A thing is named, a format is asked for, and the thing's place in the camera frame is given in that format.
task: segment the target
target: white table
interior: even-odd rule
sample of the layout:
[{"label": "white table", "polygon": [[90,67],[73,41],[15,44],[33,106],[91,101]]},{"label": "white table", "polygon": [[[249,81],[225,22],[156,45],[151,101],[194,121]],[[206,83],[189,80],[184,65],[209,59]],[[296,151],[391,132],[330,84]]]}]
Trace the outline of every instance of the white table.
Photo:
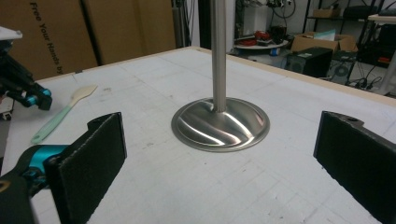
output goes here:
[{"label": "white table", "polygon": [[[171,131],[185,104],[212,96],[211,54],[188,48],[40,82],[51,111],[16,105],[3,174],[77,88],[97,84],[43,144],[71,144],[86,123],[120,111],[128,150],[89,223],[377,223],[312,156],[322,110],[365,121],[396,142],[396,100],[235,57],[227,96],[261,107],[271,129],[232,153],[187,147]],[[49,190],[33,198],[40,223],[58,223]]]},{"label": "white table", "polygon": [[[369,16],[368,20],[374,21],[376,23],[396,24],[396,17],[384,17],[384,16],[378,16],[378,14]],[[394,77],[396,77],[396,51],[393,53],[393,57],[389,63],[387,73],[382,79],[379,90],[376,91],[376,93],[387,94],[389,93],[389,91],[392,91],[389,89],[389,83]]]}]

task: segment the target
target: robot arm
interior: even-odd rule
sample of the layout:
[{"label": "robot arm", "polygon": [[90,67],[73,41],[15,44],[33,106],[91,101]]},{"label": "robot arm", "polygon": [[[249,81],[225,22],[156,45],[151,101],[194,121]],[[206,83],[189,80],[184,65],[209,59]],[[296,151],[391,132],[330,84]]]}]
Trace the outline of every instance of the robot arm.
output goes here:
[{"label": "robot arm", "polygon": [[26,149],[0,177],[0,223],[37,223],[31,198],[50,188],[62,223],[86,223],[126,158],[121,113],[88,123],[69,146]]},{"label": "robot arm", "polygon": [[50,110],[50,90],[37,84],[32,73],[8,55],[17,38],[21,38],[21,33],[0,26],[0,96],[6,95],[26,107],[37,105]]}]

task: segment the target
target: black 3d-printed part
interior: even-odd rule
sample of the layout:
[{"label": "black 3d-printed part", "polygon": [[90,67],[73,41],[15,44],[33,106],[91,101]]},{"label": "black 3d-printed part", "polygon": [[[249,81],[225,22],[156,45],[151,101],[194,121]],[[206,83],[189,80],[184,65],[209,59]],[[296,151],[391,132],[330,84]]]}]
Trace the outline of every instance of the black 3d-printed part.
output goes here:
[{"label": "black 3d-printed part", "polygon": [[41,146],[30,147],[18,159],[17,166],[0,178],[0,223],[35,223],[29,199],[29,182],[22,177],[33,155]]},{"label": "black 3d-printed part", "polygon": [[86,223],[126,158],[120,113],[88,123],[89,130],[44,162],[62,223]]},{"label": "black 3d-printed part", "polygon": [[323,111],[314,157],[382,223],[396,223],[396,145],[349,116]]}]

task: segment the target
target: red object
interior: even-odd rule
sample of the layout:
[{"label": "red object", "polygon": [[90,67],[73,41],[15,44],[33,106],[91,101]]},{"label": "red object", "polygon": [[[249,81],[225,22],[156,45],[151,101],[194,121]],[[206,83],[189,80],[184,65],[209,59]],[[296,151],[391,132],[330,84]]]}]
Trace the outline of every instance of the red object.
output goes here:
[{"label": "red object", "polygon": [[246,39],[246,40],[239,40],[238,45],[243,46],[255,46],[257,44],[257,40],[255,39]]},{"label": "red object", "polygon": [[379,57],[378,61],[381,63],[390,63],[390,58]]},{"label": "red object", "polygon": [[254,33],[254,36],[256,36],[256,39],[262,40],[268,40],[271,38],[270,34],[264,31],[256,31],[256,33]]}]

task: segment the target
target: metal shelving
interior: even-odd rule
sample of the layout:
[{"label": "metal shelving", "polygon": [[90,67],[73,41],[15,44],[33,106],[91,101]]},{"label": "metal shelving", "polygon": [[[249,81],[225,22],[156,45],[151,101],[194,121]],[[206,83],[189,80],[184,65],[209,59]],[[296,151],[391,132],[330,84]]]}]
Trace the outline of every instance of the metal shelving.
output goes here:
[{"label": "metal shelving", "polygon": [[[347,0],[347,5],[346,7],[350,6],[352,0]],[[377,0],[372,0],[370,7],[373,8],[376,5]],[[377,10],[376,12],[379,12],[382,9],[382,6],[384,5],[385,0],[379,0],[379,4],[377,6]],[[322,7],[322,3],[323,0],[319,0],[319,4],[318,4],[318,8]],[[306,6],[306,11],[305,11],[305,19],[304,19],[304,26],[303,26],[303,33],[305,33],[305,29],[306,29],[306,22],[308,20],[315,20],[315,24],[314,24],[314,30],[316,31],[318,28],[318,21],[341,21],[341,27],[340,27],[340,32],[339,34],[343,33],[343,29],[344,29],[344,25],[346,21],[363,21],[363,26],[361,28],[361,36],[359,37],[359,42],[358,42],[358,46],[361,45],[361,42],[363,40],[364,37],[364,33],[369,25],[369,23],[371,23],[370,21],[368,21],[367,19],[349,19],[349,18],[343,18],[343,17],[334,17],[334,18],[317,18],[317,17],[312,17],[312,16],[308,16],[309,14],[309,8],[311,6],[311,0],[308,0],[307,2],[307,6]]]}]

